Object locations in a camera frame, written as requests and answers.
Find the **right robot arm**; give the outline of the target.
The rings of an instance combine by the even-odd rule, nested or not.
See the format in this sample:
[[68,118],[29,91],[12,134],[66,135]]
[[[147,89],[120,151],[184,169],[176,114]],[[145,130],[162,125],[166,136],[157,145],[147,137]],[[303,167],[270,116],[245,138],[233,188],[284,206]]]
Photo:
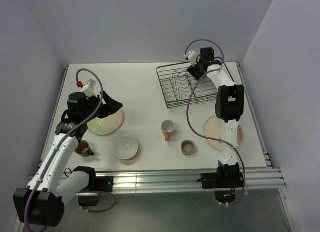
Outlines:
[[214,59],[214,49],[203,48],[200,53],[193,50],[185,53],[184,58],[190,62],[187,71],[200,82],[208,78],[217,88],[215,102],[215,122],[207,121],[202,138],[220,144],[220,167],[235,167],[242,162],[238,152],[238,133],[240,119],[244,113],[245,89],[235,83],[223,70],[223,62]]

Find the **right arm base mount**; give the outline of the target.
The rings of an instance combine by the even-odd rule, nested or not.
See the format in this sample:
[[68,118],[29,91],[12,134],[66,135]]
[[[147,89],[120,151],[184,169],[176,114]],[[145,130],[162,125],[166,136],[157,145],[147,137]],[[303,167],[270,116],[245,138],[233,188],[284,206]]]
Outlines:
[[245,193],[245,179],[242,172],[202,173],[197,182],[201,183],[203,190],[217,190],[214,192],[215,199],[224,205],[234,203],[237,196],[243,196]]

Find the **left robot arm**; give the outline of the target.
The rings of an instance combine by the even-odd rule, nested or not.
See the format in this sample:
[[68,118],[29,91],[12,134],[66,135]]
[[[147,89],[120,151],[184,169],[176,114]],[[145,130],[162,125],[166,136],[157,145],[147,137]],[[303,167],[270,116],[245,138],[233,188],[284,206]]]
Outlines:
[[122,103],[106,92],[93,96],[84,92],[69,95],[67,110],[56,127],[47,157],[26,188],[17,188],[13,195],[18,218],[27,229],[31,225],[56,227],[67,204],[79,192],[98,192],[96,171],[92,167],[76,167],[63,183],[60,183],[61,175],[88,130],[88,122],[111,116],[122,107]]

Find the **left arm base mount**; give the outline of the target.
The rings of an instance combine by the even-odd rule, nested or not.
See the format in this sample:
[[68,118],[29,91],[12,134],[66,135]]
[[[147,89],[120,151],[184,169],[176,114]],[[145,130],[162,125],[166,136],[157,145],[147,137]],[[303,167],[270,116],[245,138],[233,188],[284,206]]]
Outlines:
[[117,197],[112,194],[113,176],[98,176],[93,187],[85,188],[78,196],[78,205],[83,208],[96,207],[105,204],[112,208],[117,203]]

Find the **orange mug white inside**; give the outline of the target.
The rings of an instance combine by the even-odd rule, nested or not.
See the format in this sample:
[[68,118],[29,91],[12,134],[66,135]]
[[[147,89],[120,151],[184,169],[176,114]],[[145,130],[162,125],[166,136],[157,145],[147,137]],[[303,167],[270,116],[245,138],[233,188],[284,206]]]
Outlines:
[[165,141],[168,142],[170,139],[170,136],[175,131],[176,125],[171,120],[165,120],[161,124],[161,131],[165,137]]

